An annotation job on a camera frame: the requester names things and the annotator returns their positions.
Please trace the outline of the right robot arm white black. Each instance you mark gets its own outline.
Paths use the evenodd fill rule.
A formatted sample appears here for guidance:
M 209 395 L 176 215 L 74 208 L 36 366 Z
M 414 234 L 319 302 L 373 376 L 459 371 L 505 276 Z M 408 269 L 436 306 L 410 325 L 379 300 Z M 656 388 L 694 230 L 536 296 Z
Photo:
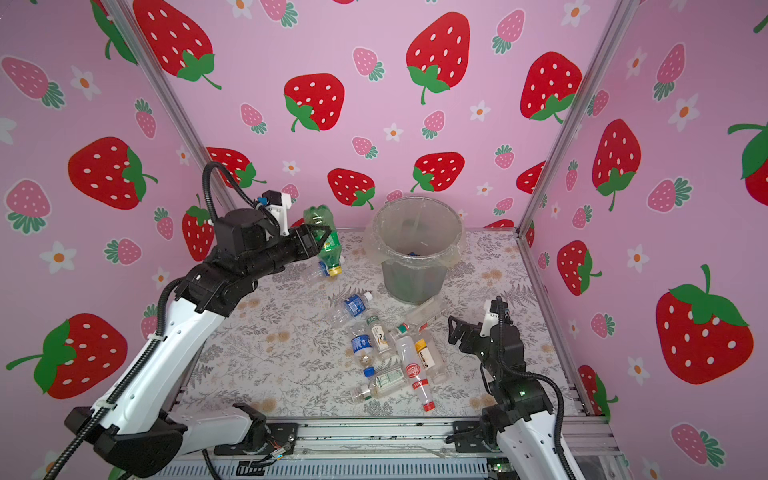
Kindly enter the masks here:
M 496 403 L 473 426 L 455 423 L 445 442 L 462 447 L 481 441 L 504 454 L 520 479 L 582 479 L 563 438 L 564 396 L 551 378 L 527 370 L 525 346 L 509 314 L 492 315 L 487 331 L 450 316 L 448 342 L 478 358 Z

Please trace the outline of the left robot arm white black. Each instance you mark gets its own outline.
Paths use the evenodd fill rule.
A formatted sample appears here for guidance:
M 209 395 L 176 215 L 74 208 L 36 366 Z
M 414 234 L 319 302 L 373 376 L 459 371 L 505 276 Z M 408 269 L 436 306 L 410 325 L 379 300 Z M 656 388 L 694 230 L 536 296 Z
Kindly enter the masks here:
M 269 438 L 266 418 L 245 403 L 189 420 L 172 416 L 164 403 L 208 337 L 259 280 L 319 255 L 332 235 L 324 220 L 283 227 L 277 209 L 259 205 L 214 218 L 216 246 L 164 288 L 155 333 L 113 387 L 68 415 L 65 424 L 75 437 L 46 478 L 56 478 L 83 443 L 124 477 L 137 478 L 157 474 L 178 456 L 219 445 L 261 449 Z

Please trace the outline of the clear bottle yellow cap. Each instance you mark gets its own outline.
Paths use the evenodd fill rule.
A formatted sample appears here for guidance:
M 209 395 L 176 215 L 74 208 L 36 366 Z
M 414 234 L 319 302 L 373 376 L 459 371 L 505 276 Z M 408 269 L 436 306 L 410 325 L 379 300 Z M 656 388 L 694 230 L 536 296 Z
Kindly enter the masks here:
M 447 370 L 435 342 L 420 339 L 415 343 L 415 349 L 429 378 L 436 384 L 445 382 Z

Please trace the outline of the green soda bottle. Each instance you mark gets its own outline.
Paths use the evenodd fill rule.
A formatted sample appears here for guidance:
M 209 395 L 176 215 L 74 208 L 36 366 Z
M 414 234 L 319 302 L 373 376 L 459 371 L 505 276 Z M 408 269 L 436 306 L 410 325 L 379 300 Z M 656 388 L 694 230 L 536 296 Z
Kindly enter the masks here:
M 324 264 L 325 271 L 330 277 L 340 275 L 342 245 L 330 208 L 326 205 L 309 207 L 303 212 L 303 219 L 305 224 L 311 227 L 320 246 L 318 258 Z

